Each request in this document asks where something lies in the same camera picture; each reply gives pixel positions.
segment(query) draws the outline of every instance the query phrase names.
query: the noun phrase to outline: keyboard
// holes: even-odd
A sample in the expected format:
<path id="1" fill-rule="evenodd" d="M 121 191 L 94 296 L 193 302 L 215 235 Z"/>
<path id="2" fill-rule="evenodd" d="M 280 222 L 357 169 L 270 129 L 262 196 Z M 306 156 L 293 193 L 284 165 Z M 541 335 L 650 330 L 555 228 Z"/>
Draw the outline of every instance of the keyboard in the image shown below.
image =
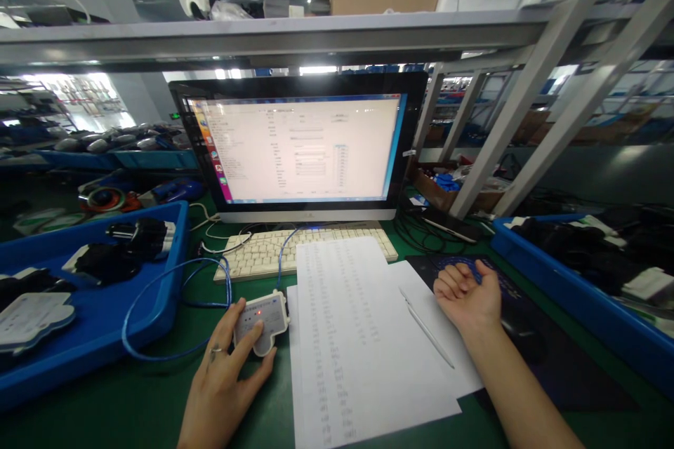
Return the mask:
<path id="1" fill-rule="evenodd" d="M 249 240 L 247 240 L 248 234 L 231 236 L 227 240 L 225 249 L 234 248 L 245 241 L 240 248 L 223 255 L 230 263 L 230 278 L 232 281 L 252 281 L 277 276 L 279 274 L 281 246 L 292 232 L 293 230 L 288 229 L 256 233 Z M 329 224 L 316 229 L 302 229 L 291 237 L 283 248 L 282 275 L 297 273 L 296 248 L 298 244 L 350 239 L 359 236 L 374 237 L 388 262 L 398 259 L 398 253 L 395 252 L 391 241 L 377 221 Z M 213 281 L 216 284 L 224 284 L 225 272 L 218 269 Z"/>

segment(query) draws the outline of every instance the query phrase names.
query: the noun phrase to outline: blue cable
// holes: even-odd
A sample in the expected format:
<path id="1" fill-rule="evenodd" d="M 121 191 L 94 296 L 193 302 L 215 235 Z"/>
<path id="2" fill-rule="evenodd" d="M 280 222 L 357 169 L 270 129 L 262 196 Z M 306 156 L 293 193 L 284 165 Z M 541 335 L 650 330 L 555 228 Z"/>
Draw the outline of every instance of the blue cable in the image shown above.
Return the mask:
<path id="1" fill-rule="evenodd" d="M 184 351 L 179 354 L 174 354 L 172 356 L 147 356 L 145 354 L 141 354 L 138 351 L 136 351 L 132 346 L 131 343 L 128 341 L 128 321 L 131 318 L 131 312 L 136 307 L 136 304 L 138 303 L 138 300 L 140 300 L 140 297 L 142 297 L 145 294 L 145 291 L 154 283 L 159 281 L 160 279 L 163 279 L 166 275 L 170 274 L 171 272 L 174 272 L 175 270 L 184 267 L 187 264 L 190 263 L 196 263 L 196 262 L 211 262 L 215 263 L 218 265 L 218 268 L 221 268 L 225 271 L 225 284 L 227 288 L 227 302 L 226 303 L 216 303 L 216 302 L 187 302 L 188 305 L 192 305 L 193 307 L 221 307 L 223 309 L 227 309 L 231 304 L 232 304 L 232 279 L 230 278 L 230 264 L 227 261 L 227 258 L 223 256 L 222 258 L 225 261 L 225 266 L 223 267 L 223 264 L 220 263 L 220 261 L 215 260 L 213 258 L 196 258 L 194 260 L 188 260 L 186 262 L 182 262 L 180 264 L 177 264 L 173 268 L 170 268 L 163 272 L 162 274 L 158 275 L 154 279 L 152 279 L 142 290 L 140 293 L 138 293 L 138 296 L 136 299 L 133 301 L 131 306 L 128 308 L 128 312 L 126 313 L 126 316 L 124 317 L 124 324 L 121 327 L 121 343 L 124 345 L 124 349 L 132 355 L 134 358 L 142 360 L 142 361 L 171 361 L 174 359 L 182 358 L 183 356 L 187 356 L 188 354 L 191 354 L 195 351 L 198 351 L 201 349 L 204 345 L 209 343 L 210 337 L 201 342 L 200 344 L 194 346 L 191 349 L 188 349 L 187 351 Z M 205 265 L 201 266 L 200 268 L 196 269 L 194 272 L 190 274 L 190 276 L 185 279 L 185 282 L 183 283 L 180 291 L 182 292 L 183 289 L 185 289 L 185 286 L 187 283 L 189 283 L 192 280 L 192 277 L 194 277 L 196 274 L 198 274 Z"/>
<path id="2" fill-rule="evenodd" d="M 290 240 L 290 238 L 291 238 L 294 234 L 296 234 L 297 232 L 299 232 L 301 229 L 310 229 L 310 228 L 314 228 L 314 227 L 311 227 L 311 226 L 303 226 L 303 227 L 295 228 L 295 231 L 292 232 L 290 235 L 288 235 L 288 236 L 286 237 L 286 240 L 284 240 L 283 245 L 281 246 L 281 251 L 279 252 L 279 280 L 276 281 L 276 289 L 280 289 L 280 288 L 281 288 L 281 273 L 282 273 L 282 272 L 281 272 L 281 257 L 283 256 L 283 248 L 286 246 L 286 244 L 288 243 L 288 241 Z"/>

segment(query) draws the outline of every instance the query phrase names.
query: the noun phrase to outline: monitor screen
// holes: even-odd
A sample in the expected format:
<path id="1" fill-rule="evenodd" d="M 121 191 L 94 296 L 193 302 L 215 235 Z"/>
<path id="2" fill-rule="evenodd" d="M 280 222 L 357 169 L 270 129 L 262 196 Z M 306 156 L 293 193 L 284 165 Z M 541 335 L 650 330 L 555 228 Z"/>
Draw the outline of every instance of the monitor screen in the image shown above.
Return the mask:
<path id="1" fill-rule="evenodd" d="M 227 203 L 385 201 L 407 94 L 191 98 Z"/>

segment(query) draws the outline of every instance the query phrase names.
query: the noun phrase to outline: woman's left hand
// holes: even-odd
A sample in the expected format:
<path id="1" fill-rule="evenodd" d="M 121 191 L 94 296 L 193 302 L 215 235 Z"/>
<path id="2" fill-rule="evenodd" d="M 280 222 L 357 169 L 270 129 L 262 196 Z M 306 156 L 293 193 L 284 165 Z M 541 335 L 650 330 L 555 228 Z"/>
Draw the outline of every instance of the woman's left hand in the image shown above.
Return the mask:
<path id="1" fill-rule="evenodd" d="M 253 344 L 262 335 L 262 321 L 255 324 L 231 355 L 227 353 L 234 326 L 245 306 L 243 298 L 232 305 L 211 336 L 187 397 L 179 449 L 223 449 L 272 373 L 276 347 L 250 378 L 239 381 L 239 372 Z"/>

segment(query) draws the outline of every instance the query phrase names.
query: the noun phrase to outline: green workbench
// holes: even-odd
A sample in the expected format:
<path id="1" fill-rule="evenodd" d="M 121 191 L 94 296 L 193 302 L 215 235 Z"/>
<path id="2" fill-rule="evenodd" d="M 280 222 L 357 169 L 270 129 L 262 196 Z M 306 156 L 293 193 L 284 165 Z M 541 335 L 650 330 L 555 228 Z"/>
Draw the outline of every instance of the green workbench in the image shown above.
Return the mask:
<path id="1" fill-rule="evenodd" d="M 209 199 L 205 203 L 214 211 Z M 192 222 L 201 222 L 200 209 L 190 209 Z M 384 229 L 402 260 L 418 254 L 394 232 Z M 207 226 L 193 233 L 190 257 Z M 218 225 L 211 233 L 227 236 L 234 225 Z M 211 248 L 218 241 L 208 240 Z M 638 402 L 640 411 L 622 413 L 565 413 L 564 417 L 589 448 L 672 447 L 674 405 L 635 374 L 599 341 L 571 319 L 532 283 L 493 252 L 488 240 L 466 248 L 466 253 L 489 254 L 495 263 L 549 314 L 597 363 Z M 185 292 L 193 300 L 225 301 L 225 288 L 213 284 L 213 268 L 197 275 Z M 234 299 L 267 295 L 276 279 L 234 284 Z M 296 284 L 285 276 L 283 287 Z M 181 306 L 173 330 L 145 348 L 152 355 L 174 354 L 211 334 L 222 309 Z M 294 447 L 293 401 L 288 335 L 277 337 L 279 351 L 268 383 L 253 403 L 236 436 L 233 448 Z M 167 363 L 142 363 L 131 357 L 105 366 L 63 385 L 36 400 L 3 414 L 0 445 L 3 448 L 173 448 L 178 440 L 187 391 L 202 354 Z M 244 367 L 250 374 L 258 366 L 251 357 Z M 472 396 L 459 400 L 463 414 L 357 444 L 361 448 L 492 448 L 506 447 L 498 419 Z"/>

